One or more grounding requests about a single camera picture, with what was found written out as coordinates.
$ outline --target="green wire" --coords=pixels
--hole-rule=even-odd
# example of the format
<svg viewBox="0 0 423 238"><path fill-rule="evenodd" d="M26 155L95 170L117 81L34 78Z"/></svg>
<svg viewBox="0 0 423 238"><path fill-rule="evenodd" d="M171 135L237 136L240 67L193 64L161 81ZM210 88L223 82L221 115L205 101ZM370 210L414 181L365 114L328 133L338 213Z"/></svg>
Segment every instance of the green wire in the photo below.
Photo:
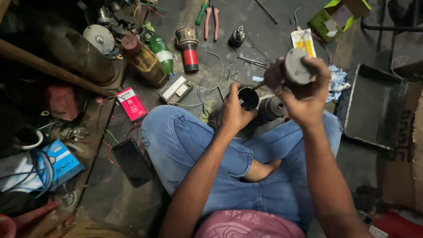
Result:
<svg viewBox="0 0 423 238"><path fill-rule="evenodd" d="M300 8L297 8L295 11L294 11L294 18L295 18L295 27L297 27L297 11L299 10Z"/></svg>
<svg viewBox="0 0 423 238"><path fill-rule="evenodd" d="M108 129L106 129L106 131L113 137L113 139L119 144L119 142L118 142L118 140L116 140L116 138L113 136L113 134L108 130Z"/></svg>
<svg viewBox="0 0 423 238"><path fill-rule="evenodd" d="M158 8L158 9L161 9L161 10L164 10L163 8L161 8L161 7L158 7L158 6L155 6L155 5L151 5L150 3L141 3L142 5L147 5L147 6L150 6L150 7L155 7L155 8Z"/></svg>

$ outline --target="green plastic bottle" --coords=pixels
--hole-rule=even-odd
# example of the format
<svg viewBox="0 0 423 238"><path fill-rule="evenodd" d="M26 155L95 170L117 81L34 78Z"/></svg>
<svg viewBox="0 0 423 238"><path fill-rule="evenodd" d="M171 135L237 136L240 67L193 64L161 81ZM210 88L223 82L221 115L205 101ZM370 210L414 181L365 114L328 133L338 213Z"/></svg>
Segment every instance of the green plastic bottle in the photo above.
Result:
<svg viewBox="0 0 423 238"><path fill-rule="evenodd" d="M150 49L156 54L168 77L173 75L173 58L163 39L157 35L150 38Z"/></svg>

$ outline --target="pink box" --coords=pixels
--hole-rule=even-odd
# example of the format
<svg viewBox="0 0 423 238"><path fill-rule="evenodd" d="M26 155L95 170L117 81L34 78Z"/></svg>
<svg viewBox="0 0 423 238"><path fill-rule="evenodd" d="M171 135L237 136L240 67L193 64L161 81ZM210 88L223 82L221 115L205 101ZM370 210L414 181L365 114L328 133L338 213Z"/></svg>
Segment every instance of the pink box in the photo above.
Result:
<svg viewBox="0 0 423 238"><path fill-rule="evenodd" d="M119 102L125 109L131 121L134 121L148 113L143 101L138 97L132 88L127 88L120 93L117 93Z"/></svg>

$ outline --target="metal tray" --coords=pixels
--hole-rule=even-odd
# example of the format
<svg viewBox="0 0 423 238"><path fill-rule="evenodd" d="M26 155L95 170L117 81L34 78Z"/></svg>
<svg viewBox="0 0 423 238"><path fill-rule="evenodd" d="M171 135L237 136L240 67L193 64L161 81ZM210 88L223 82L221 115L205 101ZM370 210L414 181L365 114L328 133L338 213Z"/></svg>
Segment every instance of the metal tray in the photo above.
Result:
<svg viewBox="0 0 423 238"><path fill-rule="evenodd" d="M345 135L393 150L407 89L404 79L359 64L346 113Z"/></svg>

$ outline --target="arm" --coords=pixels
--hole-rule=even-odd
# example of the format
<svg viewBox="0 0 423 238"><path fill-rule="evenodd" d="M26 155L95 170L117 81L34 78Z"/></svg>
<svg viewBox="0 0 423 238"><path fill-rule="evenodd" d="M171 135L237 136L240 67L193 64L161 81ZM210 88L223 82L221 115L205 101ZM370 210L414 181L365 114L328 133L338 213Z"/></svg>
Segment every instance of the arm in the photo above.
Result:
<svg viewBox="0 0 423 238"><path fill-rule="evenodd" d="M266 71L264 79L284 101L289 116L302 129L308 189L317 219L328 238L372 238L358 218L351 193L336 164L323 127L322 116L330 80L327 65L318 58L303 58L303 64L316 77L310 84L293 89L293 92L280 86L280 79L284 75L283 61L283 58L277 59L276 64Z"/></svg>
<svg viewBox="0 0 423 238"><path fill-rule="evenodd" d="M225 103L222 127L191 168L172 197L160 230L161 238L189 238L204 209L226 147L255 116L244 111L238 99L238 83L231 85Z"/></svg>

